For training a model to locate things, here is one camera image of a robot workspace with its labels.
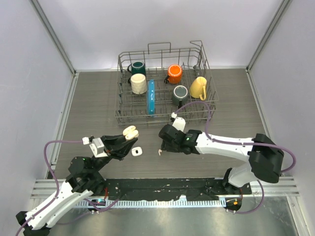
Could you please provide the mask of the beige earbud case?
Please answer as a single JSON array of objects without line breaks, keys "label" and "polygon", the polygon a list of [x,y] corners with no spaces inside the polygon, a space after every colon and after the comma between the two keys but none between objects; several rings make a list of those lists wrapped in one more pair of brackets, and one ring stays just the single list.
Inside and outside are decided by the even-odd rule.
[{"label": "beige earbud case", "polygon": [[123,136],[127,141],[137,138],[139,136],[139,131],[136,129],[136,126],[131,125],[124,129]]}]

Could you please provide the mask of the white earbud charging case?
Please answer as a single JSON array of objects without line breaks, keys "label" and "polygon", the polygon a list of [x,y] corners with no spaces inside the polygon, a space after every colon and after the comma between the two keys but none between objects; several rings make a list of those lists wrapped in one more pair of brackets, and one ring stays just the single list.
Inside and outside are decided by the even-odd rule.
[{"label": "white earbud charging case", "polygon": [[132,150],[131,150],[131,154],[132,156],[134,157],[137,157],[137,156],[141,156],[143,154],[143,150],[141,147],[134,147]]}]

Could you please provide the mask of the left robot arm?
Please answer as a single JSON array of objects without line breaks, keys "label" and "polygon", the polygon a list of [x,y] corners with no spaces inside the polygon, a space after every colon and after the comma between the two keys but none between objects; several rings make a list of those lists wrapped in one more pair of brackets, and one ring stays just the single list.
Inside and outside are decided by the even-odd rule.
[{"label": "left robot arm", "polygon": [[79,144],[88,145],[92,157],[74,157],[66,180],[62,184],[55,182],[56,191],[34,209],[16,215],[20,224],[17,232],[26,236],[47,236],[77,203],[92,195],[100,196],[106,181],[99,171],[113,159],[123,160],[137,140],[138,135],[124,134],[82,138]]}]

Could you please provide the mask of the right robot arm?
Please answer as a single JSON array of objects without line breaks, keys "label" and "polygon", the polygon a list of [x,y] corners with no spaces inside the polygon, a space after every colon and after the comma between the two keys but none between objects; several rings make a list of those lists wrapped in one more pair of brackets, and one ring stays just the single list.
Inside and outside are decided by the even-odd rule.
[{"label": "right robot arm", "polygon": [[200,130],[183,132],[167,124],[158,136],[162,139],[161,151],[215,154],[243,161],[243,165],[229,168],[224,175],[222,188],[227,194],[234,194],[252,181],[279,181],[284,152],[264,134],[256,134],[254,138],[229,138]]}]

